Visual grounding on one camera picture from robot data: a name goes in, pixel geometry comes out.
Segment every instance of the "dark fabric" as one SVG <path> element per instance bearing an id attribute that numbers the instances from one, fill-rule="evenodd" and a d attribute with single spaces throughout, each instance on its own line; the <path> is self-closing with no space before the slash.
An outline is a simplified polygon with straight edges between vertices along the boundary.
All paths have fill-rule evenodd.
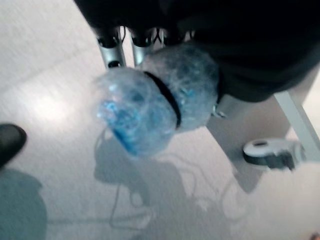
<path id="1" fill-rule="evenodd" d="M 259 102 L 302 81 L 320 60 L 319 1 L 158 0 L 221 70 L 220 94 Z"/>

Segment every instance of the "black cloth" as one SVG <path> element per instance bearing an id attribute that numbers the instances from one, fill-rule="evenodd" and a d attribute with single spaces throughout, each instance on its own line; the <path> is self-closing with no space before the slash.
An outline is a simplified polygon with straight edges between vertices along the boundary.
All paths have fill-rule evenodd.
<path id="1" fill-rule="evenodd" d="M 259 102 L 302 81 L 320 59 L 318 0 L 75 0 L 98 38 L 110 28 L 185 34 L 220 66 L 219 95 Z"/>

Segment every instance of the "cable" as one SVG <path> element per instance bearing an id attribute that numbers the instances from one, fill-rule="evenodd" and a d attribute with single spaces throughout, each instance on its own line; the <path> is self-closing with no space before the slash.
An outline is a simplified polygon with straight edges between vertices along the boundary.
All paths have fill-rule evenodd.
<path id="1" fill-rule="evenodd" d="M 126 27 L 125 26 L 122 26 L 123 27 L 123 38 L 121 39 L 121 42 L 124 43 L 124 40 L 126 38 Z"/>

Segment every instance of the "wire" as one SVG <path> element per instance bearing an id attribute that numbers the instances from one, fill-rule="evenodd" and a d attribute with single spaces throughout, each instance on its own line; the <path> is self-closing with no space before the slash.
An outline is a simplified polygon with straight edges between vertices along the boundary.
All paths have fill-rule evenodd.
<path id="1" fill-rule="evenodd" d="M 152 43 L 154 44 L 157 41 L 157 39 L 162 44 L 162 40 L 160 38 L 160 28 L 156 28 L 156 34 L 155 34 L 155 37 L 154 37 Z"/>
<path id="2" fill-rule="evenodd" d="M 124 40 L 126 38 L 126 27 L 125 26 L 122 26 L 123 27 L 123 38 L 121 39 L 121 42 L 124 43 Z"/>

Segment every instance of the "crushed plastic bottle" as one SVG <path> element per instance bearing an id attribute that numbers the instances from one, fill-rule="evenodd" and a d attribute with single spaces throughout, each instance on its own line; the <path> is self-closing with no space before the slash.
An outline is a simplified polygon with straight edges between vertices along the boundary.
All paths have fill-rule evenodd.
<path id="1" fill-rule="evenodd" d="M 172 104 L 145 72 L 173 95 L 181 114 L 178 128 Z M 207 124 L 218 99 L 218 79 L 218 66 L 192 43 L 165 47 L 136 68 L 112 68 L 102 76 L 106 92 L 98 117 L 130 154 L 150 156 L 165 149 L 175 133 Z"/>

